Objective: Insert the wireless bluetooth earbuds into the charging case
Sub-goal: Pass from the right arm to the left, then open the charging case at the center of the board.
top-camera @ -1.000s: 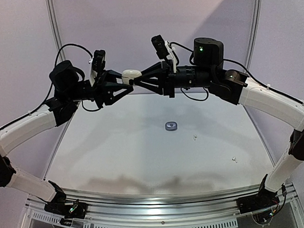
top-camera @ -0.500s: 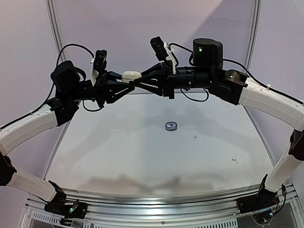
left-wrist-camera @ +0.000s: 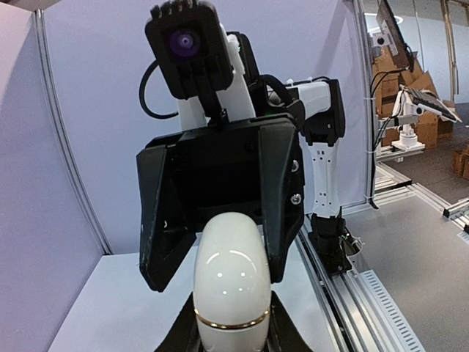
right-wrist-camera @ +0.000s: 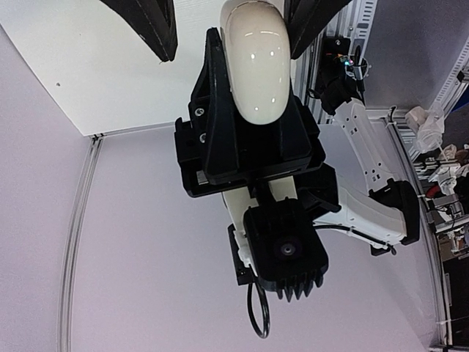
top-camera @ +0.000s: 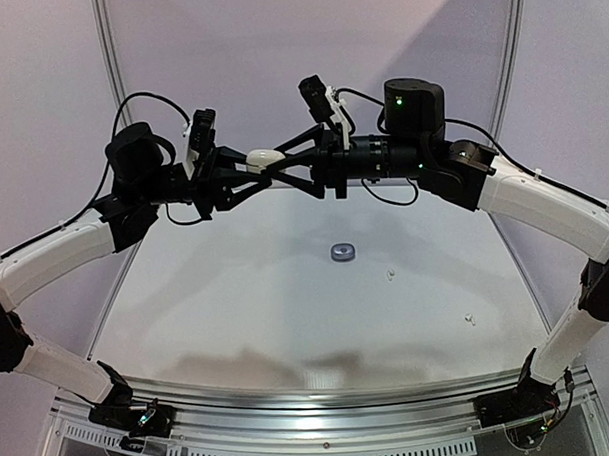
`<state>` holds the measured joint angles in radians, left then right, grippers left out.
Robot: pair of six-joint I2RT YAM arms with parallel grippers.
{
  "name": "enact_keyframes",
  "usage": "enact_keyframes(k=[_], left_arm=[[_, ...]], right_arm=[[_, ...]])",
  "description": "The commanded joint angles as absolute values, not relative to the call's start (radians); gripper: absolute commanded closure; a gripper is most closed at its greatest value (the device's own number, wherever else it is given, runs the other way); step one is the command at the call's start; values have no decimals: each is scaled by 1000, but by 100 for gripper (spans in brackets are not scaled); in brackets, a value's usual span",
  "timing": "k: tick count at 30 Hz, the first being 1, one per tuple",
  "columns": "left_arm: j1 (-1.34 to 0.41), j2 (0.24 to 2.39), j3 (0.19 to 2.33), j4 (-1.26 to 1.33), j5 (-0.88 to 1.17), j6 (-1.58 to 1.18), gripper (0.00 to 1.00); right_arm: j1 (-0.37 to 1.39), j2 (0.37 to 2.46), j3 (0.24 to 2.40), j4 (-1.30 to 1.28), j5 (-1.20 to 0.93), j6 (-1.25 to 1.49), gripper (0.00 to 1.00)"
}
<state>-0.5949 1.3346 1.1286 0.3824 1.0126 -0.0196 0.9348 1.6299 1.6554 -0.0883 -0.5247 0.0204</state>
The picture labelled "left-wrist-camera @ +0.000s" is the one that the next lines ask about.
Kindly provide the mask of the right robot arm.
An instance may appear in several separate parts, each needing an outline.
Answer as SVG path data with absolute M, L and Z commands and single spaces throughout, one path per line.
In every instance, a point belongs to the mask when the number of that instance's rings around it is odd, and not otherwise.
M 345 133 L 339 82 L 319 77 L 284 84 L 260 74 L 248 38 L 189 26 L 149 36 L 181 130 L 137 155 L 141 199 L 139 270 L 166 289 L 207 223 L 240 213 L 263 231 L 270 280 L 283 279 L 287 252 L 303 225 L 303 154 L 311 153 L 313 224 L 320 248 L 339 240 L 341 205 L 330 186 Z

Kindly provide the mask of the white earbud charging case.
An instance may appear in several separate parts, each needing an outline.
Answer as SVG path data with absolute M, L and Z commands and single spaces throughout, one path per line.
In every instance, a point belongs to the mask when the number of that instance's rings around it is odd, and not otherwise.
M 256 223 L 222 213 L 202 231 L 193 307 L 206 351 L 262 351 L 269 329 L 271 281 Z

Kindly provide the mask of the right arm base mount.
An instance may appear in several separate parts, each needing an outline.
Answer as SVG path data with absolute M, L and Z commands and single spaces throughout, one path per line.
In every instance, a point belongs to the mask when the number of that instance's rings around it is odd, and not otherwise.
M 328 276 L 336 276 L 352 269 L 349 257 L 363 248 L 360 238 L 347 229 L 346 221 L 338 216 L 321 217 L 313 213 L 309 240 Z

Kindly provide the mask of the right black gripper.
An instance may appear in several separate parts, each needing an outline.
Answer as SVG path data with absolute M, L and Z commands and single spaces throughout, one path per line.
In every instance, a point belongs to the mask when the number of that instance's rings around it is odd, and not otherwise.
M 137 155 L 141 198 L 139 270 L 163 292 L 219 213 L 240 212 L 263 227 L 272 283 L 303 224 L 303 154 L 288 114 L 156 137 Z

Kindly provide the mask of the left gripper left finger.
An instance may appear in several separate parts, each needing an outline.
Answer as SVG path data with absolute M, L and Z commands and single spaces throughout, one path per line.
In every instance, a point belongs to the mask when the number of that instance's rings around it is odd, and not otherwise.
M 191 293 L 184 303 L 168 334 L 155 352 L 196 352 L 202 350 L 202 342 L 196 322 Z

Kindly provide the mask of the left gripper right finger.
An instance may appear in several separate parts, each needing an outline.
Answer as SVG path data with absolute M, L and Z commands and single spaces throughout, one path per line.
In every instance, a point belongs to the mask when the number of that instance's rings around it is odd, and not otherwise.
M 311 352 L 275 291 L 270 302 L 270 321 L 265 350 L 272 352 Z

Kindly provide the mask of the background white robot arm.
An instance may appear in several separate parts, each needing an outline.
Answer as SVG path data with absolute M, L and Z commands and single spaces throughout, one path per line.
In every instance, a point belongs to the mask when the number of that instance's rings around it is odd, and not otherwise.
M 393 147 L 405 152 L 425 149 L 425 144 L 418 140 L 412 127 L 412 124 L 416 124 L 423 113 L 423 108 L 413 102 L 413 96 L 402 88 L 396 96 L 391 115 L 394 127 L 399 129 L 399 139 L 391 143 Z

